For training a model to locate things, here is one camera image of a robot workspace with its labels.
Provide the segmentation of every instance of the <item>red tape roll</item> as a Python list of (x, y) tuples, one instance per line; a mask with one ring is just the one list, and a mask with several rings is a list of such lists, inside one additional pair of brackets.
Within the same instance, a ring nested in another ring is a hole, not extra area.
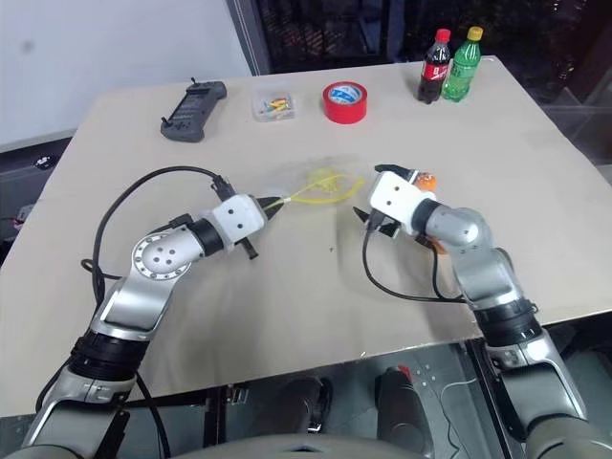
[(331, 121), (352, 124), (365, 117), (367, 91), (352, 81), (332, 83), (323, 90), (323, 104)]

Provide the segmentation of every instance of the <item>remote control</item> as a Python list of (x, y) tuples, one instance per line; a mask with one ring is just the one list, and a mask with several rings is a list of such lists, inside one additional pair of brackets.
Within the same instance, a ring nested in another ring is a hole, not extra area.
[(204, 125), (217, 100), (228, 95), (226, 85), (221, 81), (193, 84), (174, 109), (169, 119), (162, 117), (162, 134), (167, 139), (179, 142), (199, 142), (204, 138)]

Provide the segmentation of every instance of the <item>yellow cable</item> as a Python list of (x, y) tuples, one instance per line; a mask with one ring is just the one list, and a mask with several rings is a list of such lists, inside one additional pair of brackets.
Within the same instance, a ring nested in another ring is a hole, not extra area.
[[(316, 186), (322, 186), (326, 182), (329, 182), (331, 180), (341, 179), (341, 178), (357, 179), (357, 180), (349, 189), (346, 190), (346, 192), (340, 194), (340, 196), (334, 196), (333, 198), (298, 198), (297, 197), (300, 194), (305, 193), (306, 191), (313, 189)], [(268, 210), (269, 208), (273, 208), (274, 206), (280, 206), (281, 204), (284, 204), (287, 202), (294, 202), (294, 203), (301, 203), (301, 204), (313, 204), (313, 205), (326, 205), (326, 204), (339, 203), (340, 201), (344, 201), (345, 199), (348, 199), (351, 196), (355, 195), (355, 193), (357, 193), (359, 189), (363, 186), (363, 183), (364, 183), (364, 180), (360, 177), (353, 177), (347, 174), (330, 175), (328, 177), (324, 177), (315, 182), (312, 182), (311, 184), (308, 184), (307, 186), (295, 192), (288, 198), (283, 198), (283, 199), (279, 199), (278, 201), (274, 201), (268, 206), (265, 206), (264, 210)]]

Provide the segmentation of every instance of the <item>green plastic bottle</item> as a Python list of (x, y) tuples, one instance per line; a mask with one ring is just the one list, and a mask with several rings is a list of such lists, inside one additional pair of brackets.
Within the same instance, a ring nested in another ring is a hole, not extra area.
[(466, 96), (470, 90), (471, 79), (476, 73), (476, 67), (480, 62), (480, 45), (478, 42), (482, 38), (481, 27), (470, 27), (468, 31), (468, 41), (455, 53), (450, 68), (450, 76), (444, 84), (442, 97), (458, 102)]

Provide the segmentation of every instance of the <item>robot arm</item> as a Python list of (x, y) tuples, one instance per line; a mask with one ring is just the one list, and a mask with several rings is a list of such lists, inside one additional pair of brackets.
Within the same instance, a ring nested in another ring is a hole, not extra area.
[(23, 450), (58, 445), (64, 448), (62, 453), (69, 450), (77, 457), (114, 457), (128, 418), (122, 405), (175, 285), (194, 261), (232, 250), (267, 220), (257, 200), (239, 194), (200, 220), (140, 240), (131, 253), (129, 275), (113, 285), (78, 339), (33, 421)]
[[(584, 402), (572, 376), (482, 216), (436, 202), (432, 193), (412, 184), (416, 170), (396, 165), (380, 165), (377, 170), (368, 230), (388, 227), (383, 223), (390, 219), (397, 230), (435, 239), (448, 252), (457, 283), (484, 335), (492, 371), (529, 435), (530, 457), (578, 457), (556, 455), (576, 445), (582, 448), (580, 457), (599, 457), (589, 455), (587, 446), (610, 454), (599, 433), (586, 423)], [(568, 438), (573, 431), (580, 437)]]

